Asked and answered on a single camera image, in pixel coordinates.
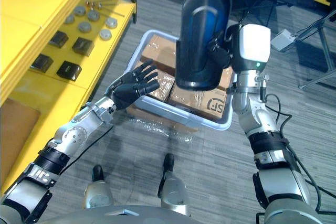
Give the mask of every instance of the white box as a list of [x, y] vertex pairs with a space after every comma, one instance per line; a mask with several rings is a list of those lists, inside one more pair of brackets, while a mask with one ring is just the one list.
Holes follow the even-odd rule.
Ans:
[[284, 50], [295, 41], [295, 36], [288, 30], [284, 29], [279, 32], [274, 39], [271, 40], [271, 45], [278, 51]]

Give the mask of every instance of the robot leg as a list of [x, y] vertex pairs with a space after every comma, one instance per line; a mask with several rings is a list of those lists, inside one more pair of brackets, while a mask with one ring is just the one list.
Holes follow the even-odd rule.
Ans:
[[85, 190], [83, 209], [113, 205], [113, 197], [108, 184], [104, 181], [103, 170], [96, 165], [92, 171], [92, 183]]
[[161, 207], [190, 216], [189, 197], [183, 181], [173, 174], [174, 156], [167, 154], [163, 163], [164, 171], [158, 196]]

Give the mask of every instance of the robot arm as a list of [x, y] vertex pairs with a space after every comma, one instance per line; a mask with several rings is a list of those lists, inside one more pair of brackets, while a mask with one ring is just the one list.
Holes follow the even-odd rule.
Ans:
[[0, 223], [34, 223], [38, 221], [52, 197], [61, 171], [78, 149], [88, 145], [89, 136], [104, 125], [112, 125], [112, 114], [131, 105], [137, 98], [156, 90], [157, 80], [152, 61], [128, 72], [113, 82], [104, 97], [96, 103], [88, 102], [67, 124], [61, 126], [38, 157], [30, 163], [10, 186], [0, 201]]
[[250, 140], [258, 172], [256, 196], [266, 209], [265, 223], [321, 223], [309, 206], [310, 193], [291, 151], [265, 107], [270, 30], [259, 25], [233, 27], [232, 67], [237, 73], [232, 107]]
[[258, 172], [257, 199], [265, 223], [321, 223], [309, 206], [310, 194], [296, 160], [265, 107], [262, 74], [270, 54], [270, 30], [259, 25], [226, 29], [231, 0], [185, 0], [176, 45], [176, 83], [182, 89], [210, 90], [229, 63], [237, 74], [232, 107], [250, 140]]

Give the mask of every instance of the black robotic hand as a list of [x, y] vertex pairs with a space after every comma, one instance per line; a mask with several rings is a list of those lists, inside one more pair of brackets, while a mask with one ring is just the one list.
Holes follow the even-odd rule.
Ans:
[[156, 66], [150, 66], [145, 69], [152, 63], [153, 60], [146, 61], [141, 66], [125, 73], [108, 86], [105, 95], [114, 101], [117, 110], [127, 108], [140, 96], [153, 92], [160, 87], [157, 80], [152, 80], [158, 75], [157, 72], [151, 73], [156, 69]]

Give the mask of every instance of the silver robot arm segment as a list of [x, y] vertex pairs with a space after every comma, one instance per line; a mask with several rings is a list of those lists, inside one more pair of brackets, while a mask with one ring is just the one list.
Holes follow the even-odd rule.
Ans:
[[0, 223], [34, 223], [38, 221], [52, 197], [49, 188], [54, 186], [71, 157], [88, 145], [89, 136], [103, 125], [112, 125], [112, 114], [131, 105], [140, 96], [159, 88], [152, 80], [156, 67], [147, 61], [118, 78], [110, 85], [104, 97], [96, 103], [88, 102], [39, 151], [38, 157], [6, 191], [0, 200]]
[[321, 223], [309, 206], [309, 189], [287, 149], [289, 142], [265, 107], [268, 77], [262, 71], [269, 57], [269, 29], [259, 25], [236, 26], [232, 50], [232, 65], [237, 73], [232, 107], [255, 154], [259, 171], [253, 175], [253, 182], [257, 199], [266, 209], [265, 223]]

